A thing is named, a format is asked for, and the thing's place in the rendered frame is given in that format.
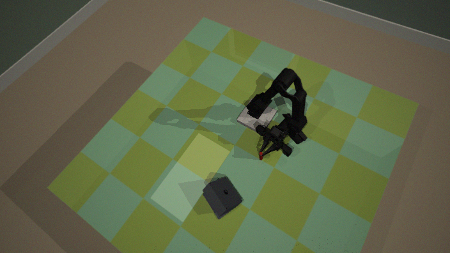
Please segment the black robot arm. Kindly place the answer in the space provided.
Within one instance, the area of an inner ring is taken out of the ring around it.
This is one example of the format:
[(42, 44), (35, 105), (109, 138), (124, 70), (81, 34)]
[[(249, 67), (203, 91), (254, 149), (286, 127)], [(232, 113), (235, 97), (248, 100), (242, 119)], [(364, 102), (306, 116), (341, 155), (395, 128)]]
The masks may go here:
[[(294, 83), (296, 90), (294, 95), (291, 95), (286, 91), (292, 83)], [(272, 102), (271, 99), (278, 93), (292, 101), (292, 117), (290, 116), (290, 113), (283, 114), (284, 119), (280, 125), (287, 129), (288, 135), (296, 144), (300, 144), (307, 139), (305, 134), (301, 131), (307, 123), (306, 116), (304, 116), (307, 93), (302, 87), (301, 79), (292, 69), (283, 69), (266, 92), (256, 95), (246, 106), (249, 110), (247, 113), (256, 119), (259, 119), (263, 111)], [(274, 134), (278, 139), (284, 139), (287, 135), (287, 131), (281, 131), (277, 127), (277, 125), (273, 126), (268, 133)]]

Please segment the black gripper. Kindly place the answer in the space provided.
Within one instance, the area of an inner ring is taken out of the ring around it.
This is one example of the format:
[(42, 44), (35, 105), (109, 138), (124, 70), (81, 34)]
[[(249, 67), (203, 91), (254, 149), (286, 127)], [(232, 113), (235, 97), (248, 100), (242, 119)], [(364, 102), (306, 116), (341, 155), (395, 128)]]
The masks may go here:
[[(283, 127), (282, 125), (278, 125), (277, 128), (280, 129), (281, 131), (284, 131), (284, 130), (287, 131), (287, 129), (285, 129), (285, 127)], [(269, 149), (266, 150), (262, 154), (262, 156), (266, 155), (267, 153), (270, 153), (272, 151), (275, 151), (275, 150), (279, 151), (280, 148), (283, 150), (283, 154), (285, 154), (287, 157), (289, 157), (291, 155), (292, 149), (286, 144), (285, 145), (281, 144), (281, 141), (283, 140), (283, 138), (278, 139), (278, 137), (276, 137), (274, 134), (268, 134), (267, 131), (266, 131), (266, 128), (264, 128), (261, 125), (258, 125), (256, 127), (256, 132), (258, 134), (260, 134), (261, 136), (263, 136), (263, 140), (264, 140), (263, 141), (263, 145), (262, 145), (262, 147), (260, 149), (260, 152), (262, 152), (265, 149), (265, 147), (269, 143), (268, 142), (269, 140), (271, 140), (273, 142), (271, 147), (269, 147)], [(287, 133), (288, 133), (288, 131), (287, 131)]]

